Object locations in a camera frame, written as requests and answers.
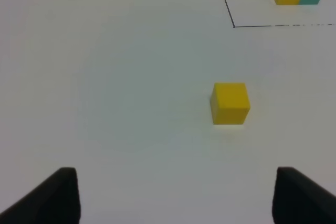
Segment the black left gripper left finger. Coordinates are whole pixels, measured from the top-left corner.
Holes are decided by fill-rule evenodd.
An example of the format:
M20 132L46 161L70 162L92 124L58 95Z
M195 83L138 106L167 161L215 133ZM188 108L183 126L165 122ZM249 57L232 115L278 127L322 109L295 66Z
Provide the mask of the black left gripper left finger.
M1 212L1 223L79 223L77 171L62 167Z

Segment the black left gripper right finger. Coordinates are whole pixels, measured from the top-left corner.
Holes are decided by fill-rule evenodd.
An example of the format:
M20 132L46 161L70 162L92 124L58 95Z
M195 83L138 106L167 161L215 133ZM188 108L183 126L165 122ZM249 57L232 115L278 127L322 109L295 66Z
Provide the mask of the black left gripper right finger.
M335 195L293 167L278 167L274 223L335 223Z

